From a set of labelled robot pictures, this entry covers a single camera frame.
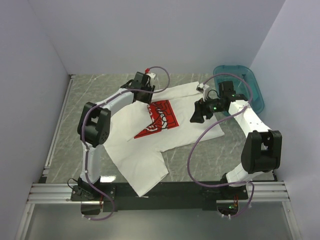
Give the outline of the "white t-shirt red print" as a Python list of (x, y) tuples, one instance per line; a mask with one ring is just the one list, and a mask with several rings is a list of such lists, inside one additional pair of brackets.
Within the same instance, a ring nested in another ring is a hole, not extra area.
[(213, 123), (191, 123), (194, 103), (202, 98), (199, 82), (167, 88), (152, 98), (152, 105), (135, 102), (111, 117), (104, 147), (133, 190), (142, 197), (168, 170), (162, 153), (194, 143)]

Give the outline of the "teal plastic bin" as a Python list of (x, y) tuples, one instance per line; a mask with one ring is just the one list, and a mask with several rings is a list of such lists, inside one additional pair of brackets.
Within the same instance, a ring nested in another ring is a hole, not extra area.
[[(213, 70), (214, 75), (221, 73), (233, 74), (243, 79), (250, 86), (253, 93), (253, 98), (250, 103), (253, 111), (259, 114), (264, 110), (265, 103), (260, 88), (254, 73), (248, 67), (243, 65), (219, 65)], [(233, 88), (237, 94), (244, 94), (247, 99), (250, 97), (250, 92), (246, 85), (237, 78), (229, 75), (219, 75), (214, 78), (214, 84), (217, 90), (219, 89), (219, 83), (224, 81), (232, 81)]]

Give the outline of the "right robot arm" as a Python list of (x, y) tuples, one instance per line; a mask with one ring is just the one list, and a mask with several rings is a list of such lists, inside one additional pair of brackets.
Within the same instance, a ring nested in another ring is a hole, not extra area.
[(251, 108), (253, 91), (245, 84), (249, 96), (236, 92), (232, 81), (223, 81), (218, 85), (218, 97), (210, 98), (210, 87), (200, 83), (196, 90), (203, 94), (194, 103), (191, 123), (203, 124), (215, 113), (227, 112), (227, 119), (234, 119), (243, 131), (246, 140), (240, 156), (240, 163), (225, 173), (219, 184), (205, 184), (195, 181), (205, 188), (219, 188), (222, 198), (230, 200), (250, 181), (263, 173), (278, 169), (281, 162), (282, 134), (271, 130)]

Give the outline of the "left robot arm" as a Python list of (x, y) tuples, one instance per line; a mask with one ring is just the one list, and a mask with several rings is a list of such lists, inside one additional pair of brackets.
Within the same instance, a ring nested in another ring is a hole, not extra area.
[(94, 201), (100, 195), (101, 151), (110, 135), (111, 117), (136, 101), (149, 104), (156, 87), (152, 85), (155, 77), (154, 73), (137, 72), (108, 98), (84, 105), (77, 127), (83, 149), (77, 186), (88, 201)]

